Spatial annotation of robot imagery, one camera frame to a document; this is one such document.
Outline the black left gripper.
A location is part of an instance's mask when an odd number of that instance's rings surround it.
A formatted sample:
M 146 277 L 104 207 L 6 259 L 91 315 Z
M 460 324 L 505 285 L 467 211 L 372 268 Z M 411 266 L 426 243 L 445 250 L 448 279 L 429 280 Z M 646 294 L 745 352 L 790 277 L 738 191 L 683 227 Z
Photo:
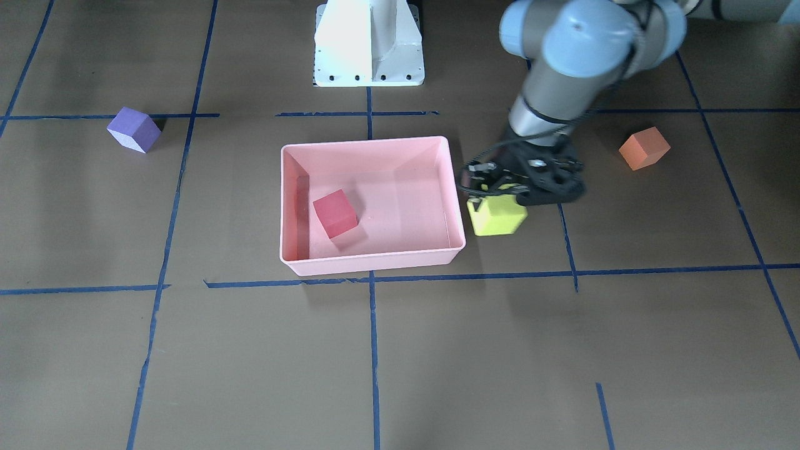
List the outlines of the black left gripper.
M 498 142 L 466 162 L 459 190 L 469 196 L 472 213 L 484 199 L 510 196 L 523 207 L 571 203 L 586 193 L 583 163 L 570 139 L 552 146 L 513 139 Z

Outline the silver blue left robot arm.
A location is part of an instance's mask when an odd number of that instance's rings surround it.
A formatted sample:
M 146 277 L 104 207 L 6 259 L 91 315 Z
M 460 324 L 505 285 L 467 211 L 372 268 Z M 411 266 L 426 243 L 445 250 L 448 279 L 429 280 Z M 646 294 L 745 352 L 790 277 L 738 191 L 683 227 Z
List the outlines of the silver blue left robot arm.
M 508 199 L 568 203 L 585 191 L 571 133 L 637 73 L 675 54 L 688 19 L 798 23 L 797 1 L 516 1 L 498 29 L 502 47 L 531 63 L 500 140 L 464 164 L 469 207 Z

